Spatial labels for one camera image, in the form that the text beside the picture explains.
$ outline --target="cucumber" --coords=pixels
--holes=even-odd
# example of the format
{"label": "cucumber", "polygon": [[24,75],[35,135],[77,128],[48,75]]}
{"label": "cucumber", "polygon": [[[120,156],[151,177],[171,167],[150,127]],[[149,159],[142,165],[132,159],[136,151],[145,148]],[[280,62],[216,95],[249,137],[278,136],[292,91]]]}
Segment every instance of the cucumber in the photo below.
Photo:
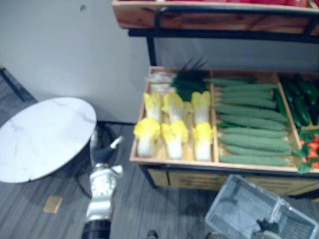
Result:
{"label": "cucumber", "polygon": [[267,129],[255,129],[255,128],[225,128],[222,130],[224,133],[243,134],[248,136],[259,136],[265,138],[281,138],[288,135],[286,131],[275,131]]}
{"label": "cucumber", "polygon": [[318,125],[319,106],[314,105],[309,107],[309,114],[313,125]]}
{"label": "cucumber", "polygon": [[285,166],[287,161],[279,157],[244,156],[244,155],[223,155],[219,161],[224,163],[255,164],[268,166]]}
{"label": "cucumber", "polygon": [[239,128],[241,126],[236,125],[236,124],[232,124],[232,123],[219,123],[217,125],[217,127],[219,127],[219,128],[233,128],[233,127]]}
{"label": "cucumber", "polygon": [[293,105],[289,105],[289,109],[290,109],[290,112],[291,112],[291,115],[294,119],[294,122],[295,122],[295,125],[297,128],[301,128],[303,125],[301,124],[301,120],[300,120],[300,117],[299,115],[297,114],[295,108]]}
{"label": "cucumber", "polygon": [[261,108],[274,109],[276,103],[261,99],[258,97],[231,97],[231,98],[222,98],[221,103],[233,104],[233,105],[244,105],[244,106],[255,106]]}
{"label": "cucumber", "polygon": [[274,89],[274,95],[275,95],[275,99],[277,101],[277,106],[278,106],[278,110],[279,112],[283,115],[283,116],[287,116],[286,113],[286,108],[283,102],[283,98],[281,97],[281,95],[279,94],[277,89]]}
{"label": "cucumber", "polygon": [[256,150],[249,148],[242,148],[237,146],[226,146],[228,152],[240,155],[256,155],[256,156],[277,156],[277,155],[291,155],[291,151],[271,152],[265,150]]}
{"label": "cucumber", "polygon": [[213,83],[216,86],[238,86],[238,85],[246,85],[247,82],[240,80],[230,80],[225,78],[211,78],[205,80],[209,83]]}
{"label": "cucumber", "polygon": [[252,128],[263,128],[270,130],[284,130],[286,128],[282,123],[268,119],[259,119],[236,115],[220,115],[218,118],[227,123],[233,123]]}
{"label": "cucumber", "polygon": [[298,89],[306,96],[312,93],[311,87],[303,80],[300,74],[295,74],[294,79]]}
{"label": "cucumber", "polygon": [[309,106],[314,106],[317,102],[317,96],[312,92],[310,95],[306,95],[306,101]]}
{"label": "cucumber", "polygon": [[268,92],[263,91],[231,91],[222,94],[222,98],[240,97],[240,96],[250,96],[258,97],[266,100],[272,100],[273,95]]}
{"label": "cucumber", "polygon": [[295,95],[300,96],[301,93],[293,81],[286,82],[287,88]]}
{"label": "cucumber", "polygon": [[277,88],[275,84],[249,84],[241,86],[227,86],[222,89],[223,92],[231,91],[269,91]]}
{"label": "cucumber", "polygon": [[262,138],[230,133],[219,137],[218,140],[228,145],[265,151],[283,152],[291,150],[289,141],[273,138]]}
{"label": "cucumber", "polygon": [[287,99],[287,102],[289,104],[292,104],[294,102],[294,98],[293,98],[293,95],[291,94],[290,90],[285,86],[285,85],[282,85],[283,86],[283,90],[284,90],[284,93],[285,93],[285,97]]}
{"label": "cucumber", "polygon": [[310,115],[305,102],[300,97],[295,97],[294,106],[303,126],[310,124]]}
{"label": "cucumber", "polygon": [[244,106],[215,106],[215,110],[219,113],[232,114],[238,116],[247,116],[254,118],[261,118],[266,120],[274,120],[285,123],[288,119],[280,113],[267,109],[257,109],[253,107]]}

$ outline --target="marble tabletop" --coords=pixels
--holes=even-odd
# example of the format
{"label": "marble tabletop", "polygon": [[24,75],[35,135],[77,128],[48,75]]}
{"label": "marble tabletop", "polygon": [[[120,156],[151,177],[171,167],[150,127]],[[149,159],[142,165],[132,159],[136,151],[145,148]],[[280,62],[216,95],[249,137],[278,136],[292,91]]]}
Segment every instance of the marble tabletop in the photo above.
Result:
{"label": "marble tabletop", "polygon": [[70,161],[96,125],[93,107],[77,98],[39,102],[0,128],[0,181],[27,182]]}

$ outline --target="shelf leg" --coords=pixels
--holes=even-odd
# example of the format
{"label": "shelf leg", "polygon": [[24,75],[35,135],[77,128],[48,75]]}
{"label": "shelf leg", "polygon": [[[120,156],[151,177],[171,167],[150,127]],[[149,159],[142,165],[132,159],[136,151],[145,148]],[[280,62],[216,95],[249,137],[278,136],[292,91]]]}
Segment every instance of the shelf leg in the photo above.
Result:
{"label": "shelf leg", "polygon": [[156,66],[156,53],[155,53],[155,44],[154,37],[147,36],[146,40],[148,42],[149,58],[151,66]]}
{"label": "shelf leg", "polygon": [[15,85],[11,82],[11,80],[9,79],[9,77],[5,74],[4,72],[4,68],[0,68],[0,75],[3,78],[3,80],[8,84],[8,86],[13,90],[13,92],[16,94],[16,96],[19,97],[19,99],[22,102],[25,102],[24,98],[22,97],[22,95],[20,94],[19,90],[17,89],[17,87],[15,87]]}
{"label": "shelf leg", "polygon": [[150,186],[151,186],[152,188],[157,188],[157,186],[155,185],[155,183],[154,183],[154,181],[153,181],[151,175],[149,174],[148,168],[145,167],[145,166],[140,165],[140,169],[141,169],[142,172],[144,173],[144,175],[145,175],[146,179],[148,180]]}

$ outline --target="wooden tray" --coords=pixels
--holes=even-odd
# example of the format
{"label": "wooden tray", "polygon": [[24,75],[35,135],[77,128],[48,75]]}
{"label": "wooden tray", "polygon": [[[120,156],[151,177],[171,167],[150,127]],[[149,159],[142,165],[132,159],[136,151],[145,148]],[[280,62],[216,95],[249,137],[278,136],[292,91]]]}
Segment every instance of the wooden tray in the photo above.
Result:
{"label": "wooden tray", "polygon": [[[177,69],[164,67],[150,67],[149,76],[155,72],[176,73]],[[238,71],[238,70],[213,70],[211,75],[215,77],[231,76],[257,76],[258,81],[272,82],[278,84],[281,95],[284,95],[278,75],[274,72]],[[150,83],[146,84],[146,92],[152,89]],[[214,86],[210,85],[210,91],[214,92]],[[211,98],[212,105],[215,104],[214,97]],[[289,140],[294,147],[301,147],[299,136],[288,103],[283,97],[287,116],[289,119]],[[139,121],[145,116],[145,106],[142,102],[139,114]],[[266,189],[278,194],[300,195],[319,189],[319,170],[312,170],[310,174],[301,175],[297,167],[302,163],[302,159],[289,156],[289,160],[295,166],[262,166],[248,164],[232,164],[219,162],[219,154],[223,154],[223,148],[218,143],[217,118],[216,112],[211,111],[211,123],[217,132],[213,138],[212,161],[195,161],[192,152],[188,151],[183,160],[167,159],[165,148],[162,147],[161,153],[155,153],[154,157],[139,157],[137,155],[137,139],[134,138],[130,161],[137,163],[143,170],[146,178],[153,186],[172,186],[180,188],[196,188],[203,190],[219,190],[225,182],[228,174],[241,174],[251,182],[254,182]]]}
{"label": "wooden tray", "polygon": [[[113,0],[112,6],[122,28],[154,28],[155,17],[163,7],[218,7],[252,9],[259,13],[170,12],[160,17],[164,29],[236,30],[280,33],[304,33],[313,16],[291,16],[292,12],[319,13],[313,0],[308,7],[231,2],[134,1]],[[311,35],[319,34],[319,25]]]}
{"label": "wooden tray", "polygon": [[[169,73],[174,73],[177,72],[178,70],[176,69],[168,69],[164,67],[150,67],[149,73],[155,73],[155,72],[169,72]],[[258,77],[258,82],[259,83],[275,83],[278,84],[278,89],[279,92],[281,93],[284,104],[286,107],[287,111],[287,117],[289,119],[288,122],[288,139],[292,144],[293,148],[301,148],[300,145],[300,139],[298,136],[297,129],[295,127],[295,124],[293,123],[293,118],[291,115],[291,112],[288,107],[288,103],[286,98],[284,97],[284,92],[282,89],[282,86],[279,82],[278,75],[276,73],[269,73],[269,72],[256,72],[256,71],[224,71],[224,70],[219,70],[219,71],[211,71],[211,75],[215,77],[232,77],[232,76],[257,76]],[[146,84],[146,89],[145,92],[149,92],[151,88],[151,84],[147,83]],[[214,92],[214,85],[210,84],[210,91],[213,93]],[[214,97],[212,95],[212,106],[215,104],[214,102]],[[139,121],[144,118],[146,115],[145,112],[145,105],[144,102],[142,102],[141,108],[140,108],[140,114],[139,114]],[[132,146],[132,152],[131,152],[131,158],[130,160],[132,162],[136,163],[148,163],[148,164],[182,164],[182,165],[194,165],[194,166],[209,166],[209,167],[231,167],[231,168],[243,168],[243,169],[259,169],[259,170],[271,170],[271,171],[287,171],[287,172],[297,172],[297,167],[302,163],[302,159],[296,156],[289,156],[289,160],[291,162],[294,162],[295,166],[262,166],[262,165],[246,165],[246,164],[230,164],[230,163],[222,163],[219,162],[219,156],[220,154],[224,154],[224,150],[221,147],[221,145],[218,143],[218,135],[220,133],[217,131],[217,118],[216,118],[216,112],[214,110],[211,111],[211,123],[212,127],[214,129],[215,133],[214,138],[213,138],[213,145],[212,145],[212,161],[211,162],[204,162],[204,161],[195,161],[193,156],[184,156],[182,160],[171,160],[167,159],[166,153],[164,153],[164,144],[161,142],[161,149],[157,150],[155,152],[154,157],[152,158],[145,158],[145,157],[138,157],[137,155],[137,139],[134,139],[133,146]]]}

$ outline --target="gray carpet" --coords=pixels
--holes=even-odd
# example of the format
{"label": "gray carpet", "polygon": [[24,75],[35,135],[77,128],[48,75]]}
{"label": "gray carpet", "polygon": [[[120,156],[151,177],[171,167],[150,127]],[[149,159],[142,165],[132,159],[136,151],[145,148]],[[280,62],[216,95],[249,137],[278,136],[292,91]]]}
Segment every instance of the gray carpet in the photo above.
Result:
{"label": "gray carpet", "polygon": [[[21,102],[0,80],[0,125],[11,116],[34,104],[28,95]],[[133,126],[110,125],[125,137],[116,163],[124,167],[119,180],[112,223],[112,239],[144,239],[149,229],[157,230],[160,239],[204,239],[209,229],[204,216],[215,192],[182,189],[152,189],[129,154]],[[89,200],[76,185],[74,176],[90,168],[88,147],[58,171],[24,184],[0,183],[1,239],[78,239],[80,238]],[[86,189],[88,175],[80,181]],[[51,195],[63,198],[57,214],[42,211]],[[319,221],[319,204],[309,200],[286,198],[292,206]]]}

